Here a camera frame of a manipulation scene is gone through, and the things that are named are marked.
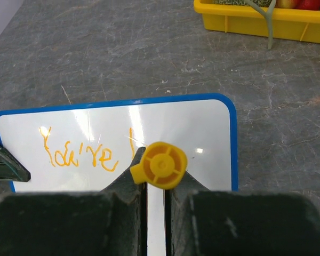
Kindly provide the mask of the blue framed whiteboard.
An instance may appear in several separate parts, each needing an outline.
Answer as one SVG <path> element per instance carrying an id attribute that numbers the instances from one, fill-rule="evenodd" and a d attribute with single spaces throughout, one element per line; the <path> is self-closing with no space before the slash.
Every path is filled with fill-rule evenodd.
<path id="1" fill-rule="evenodd" d="M 0 111 L 0 145 L 30 173 L 12 194 L 102 191 L 159 141 L 183 150 L 185 174 L 207 189 L 238 189 L 236 110 L 218 93 Z M 168 255 L 167 190 L 141 184 L 144 255 Z"/>

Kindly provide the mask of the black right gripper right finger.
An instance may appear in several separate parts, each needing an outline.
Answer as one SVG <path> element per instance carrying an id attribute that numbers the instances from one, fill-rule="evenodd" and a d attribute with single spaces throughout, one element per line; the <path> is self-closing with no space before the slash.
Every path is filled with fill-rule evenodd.
<path id="1" fill-rule="evenodd" d="M 165 192 L 168 255 L 320 255 L 320 213 L 293 193 L 207 189 L 192 175 Z"/>

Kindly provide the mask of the white orange marker pen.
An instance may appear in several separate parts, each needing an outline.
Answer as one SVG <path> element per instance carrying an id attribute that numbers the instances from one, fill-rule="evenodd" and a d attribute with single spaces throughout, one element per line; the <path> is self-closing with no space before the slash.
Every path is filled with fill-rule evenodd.
<path id="1" fill-rule="evenodd" d="M 169 190 L 182 180 L 188 160 L 180 148 L 166 143 L 154 142 L 142 154 L 138 164 L 130 168 L 134 183 L 148 183 Z"/>

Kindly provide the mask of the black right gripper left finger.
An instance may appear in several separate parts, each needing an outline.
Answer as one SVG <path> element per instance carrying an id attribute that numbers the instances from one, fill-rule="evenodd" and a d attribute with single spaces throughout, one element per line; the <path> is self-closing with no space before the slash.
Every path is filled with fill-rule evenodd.
<path id="1" fill-rule="evenodd" d="M 0 196 L 0 255 L 144 255 L 146 185 L 125 170 L 99 192 Z"/>

